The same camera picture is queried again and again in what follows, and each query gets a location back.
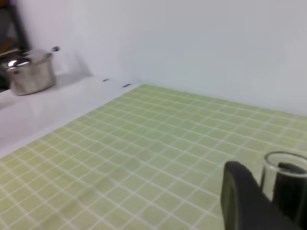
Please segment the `clear glass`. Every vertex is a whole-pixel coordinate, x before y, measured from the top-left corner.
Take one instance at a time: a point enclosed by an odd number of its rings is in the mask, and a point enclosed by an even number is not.
[[[261,188],[277,209],[307,230],[307,158],[282,151],[267,154]]]

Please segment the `black object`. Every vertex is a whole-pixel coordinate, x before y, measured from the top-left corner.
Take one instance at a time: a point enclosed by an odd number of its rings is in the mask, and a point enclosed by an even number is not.
[[[290,173],[305,174],[304,169],[291,163],[279,163],[279,168]],[[307,230],[307,181],[278,173],[272,204],[296,225]]]
[[[8,4],[7,4],[6,7],[7,7],[8,11],[11,15],[16,34],[18,36],[18,48],[21,51],[30,50],[30,45],[29,45],[28,39],[26,37],[24,26],[22,25],[22,21],[20,19],[19,13],[18,13],[17,8],[14,4],[14,1],[8,0]]]
[[[242,164],[225,164],[221,205],[226,230],[299,230],[262,193]]]

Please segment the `green grid mat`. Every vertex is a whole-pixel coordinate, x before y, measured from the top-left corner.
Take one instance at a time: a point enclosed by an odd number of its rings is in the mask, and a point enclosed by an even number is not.
[[[143,85],[0,160],[0,229],[222,230],[223,164],[304,154],[307,118]]]

